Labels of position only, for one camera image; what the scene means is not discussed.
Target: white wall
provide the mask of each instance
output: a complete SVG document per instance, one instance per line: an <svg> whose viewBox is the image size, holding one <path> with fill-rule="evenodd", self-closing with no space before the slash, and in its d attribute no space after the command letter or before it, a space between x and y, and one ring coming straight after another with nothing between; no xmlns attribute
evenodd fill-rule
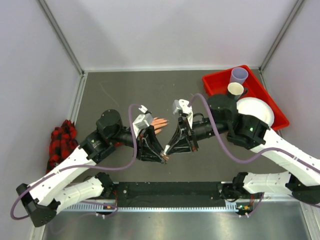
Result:
<svg viewBox="0 0 320 240"><path fill-rule="evenodd" d="M290 121L283 136L320 158L320 1L308 0L280 43L264 77Z"/></svg>
<svg viewBox="0 0 320 240"><path fill-rule="evenodd" d="M261 65L296 0L46 0L86 70Z"/></svg>
<svg viewBox="0 0 320 240"><path fill-rule="evenodd" d="M24 240L31 221L10 218L16 187L45 173L51 131L67 118L79 75L35 0L2 2L0 32L0 238Z"/></svg>

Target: red and black plaid cloth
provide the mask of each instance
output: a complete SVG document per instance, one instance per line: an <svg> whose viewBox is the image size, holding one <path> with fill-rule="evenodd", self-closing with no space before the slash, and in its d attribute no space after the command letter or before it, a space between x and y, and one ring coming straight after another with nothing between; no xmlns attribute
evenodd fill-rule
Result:
<svg viewBox="0 0 320 240"><path fill-rule="evenodd" d="M54 128L51 133L50 158L46 166L46 173L62 163L78 146L76 135L75 124L70 120L65 120L61 127Z"/></svg>

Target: dishes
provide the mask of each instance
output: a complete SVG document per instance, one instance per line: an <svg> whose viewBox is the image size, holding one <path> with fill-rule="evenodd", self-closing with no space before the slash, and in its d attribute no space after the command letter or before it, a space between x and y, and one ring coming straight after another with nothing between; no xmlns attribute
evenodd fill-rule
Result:
<svg viewBox="0 0 320 240"><path fill-rule="evenodd" d="M240 114L255 116L268 124L274 124L275 115L271 107L264 101L256 97L244 97L237 101L236 108Z"/></svg>

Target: red plastic tray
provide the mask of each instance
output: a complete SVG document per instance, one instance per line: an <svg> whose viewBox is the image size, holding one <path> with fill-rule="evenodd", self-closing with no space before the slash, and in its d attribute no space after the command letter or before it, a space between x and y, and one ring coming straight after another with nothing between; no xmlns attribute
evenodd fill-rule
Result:
<svg viewBox="0 0 320 240"><path fill-rule="evenodd" d="M249 69L249 67L247 65L242 65L239 67L246 69L249 73L248 78L243 83L243 86L245 88L248 88L248 93L243 96L243 98L258 98L266 102L271 107L274 113L274 123L271 126L273 130L277 131L289 126L290 123L286 116L283 114L275 101L271 98L271 96L256 78L254 73ZM229 84L232 69L233 68L230 68L202 77L204 89L209 96L212 96L214 94L225 94L227 92L227 86Z"/></svg>

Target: black mug handle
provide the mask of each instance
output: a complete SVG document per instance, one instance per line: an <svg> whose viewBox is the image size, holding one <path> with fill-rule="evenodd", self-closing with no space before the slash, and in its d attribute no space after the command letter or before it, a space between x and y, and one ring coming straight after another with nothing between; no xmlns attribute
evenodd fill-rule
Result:
<svg viewBox="0 0 320 240"><path fill-rule="evenodd" d="M245 87L244 90L243 90L243 93L241 94L241 97L246 95L248 93L248 91L249 91L248 88Z"/></svg>

